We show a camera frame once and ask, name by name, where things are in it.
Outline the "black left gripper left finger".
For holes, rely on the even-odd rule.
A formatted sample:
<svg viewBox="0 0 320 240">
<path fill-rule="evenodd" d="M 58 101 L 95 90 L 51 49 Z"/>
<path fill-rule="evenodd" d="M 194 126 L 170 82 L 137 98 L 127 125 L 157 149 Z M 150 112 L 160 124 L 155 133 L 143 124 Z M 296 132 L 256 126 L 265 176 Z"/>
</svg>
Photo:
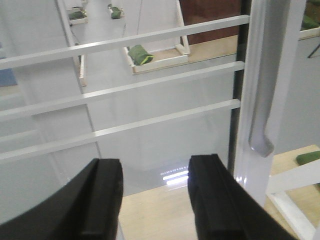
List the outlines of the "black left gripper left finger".
<svg viewBox="0 0 320 240">
<path fill-rule="evenodd" d="M 94 158 L 49 198 L 1 224 L 2 240 L 115 240 L 123 199 L 119 159 Z"/>
</svg>

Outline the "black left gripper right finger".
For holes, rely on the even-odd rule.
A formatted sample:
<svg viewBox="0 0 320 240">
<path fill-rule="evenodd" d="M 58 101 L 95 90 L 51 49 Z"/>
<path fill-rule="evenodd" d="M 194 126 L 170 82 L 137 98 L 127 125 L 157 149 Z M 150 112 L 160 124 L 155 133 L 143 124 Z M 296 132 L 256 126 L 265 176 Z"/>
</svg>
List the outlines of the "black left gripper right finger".
<svg viewBox="0 0 320 240">
<path fill-rule="evenodd" d="M 217 154 L 193 155 L 188 195 L 199 240 L 293 240 L 233 178 Z"/>
</svg>

